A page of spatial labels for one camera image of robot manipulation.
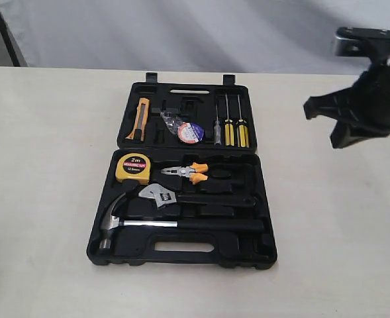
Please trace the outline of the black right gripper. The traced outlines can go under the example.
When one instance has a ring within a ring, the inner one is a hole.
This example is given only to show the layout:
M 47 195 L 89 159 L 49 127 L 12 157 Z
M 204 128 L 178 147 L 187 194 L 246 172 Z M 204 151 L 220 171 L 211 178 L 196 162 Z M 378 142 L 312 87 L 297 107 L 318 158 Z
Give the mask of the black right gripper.
M 305 117 L 336 119 L 330 134 L 333 149 L 343 149 L 390 135 L 390 56 L 371 63 L 352 87 L 311 96 L 303 105 Z

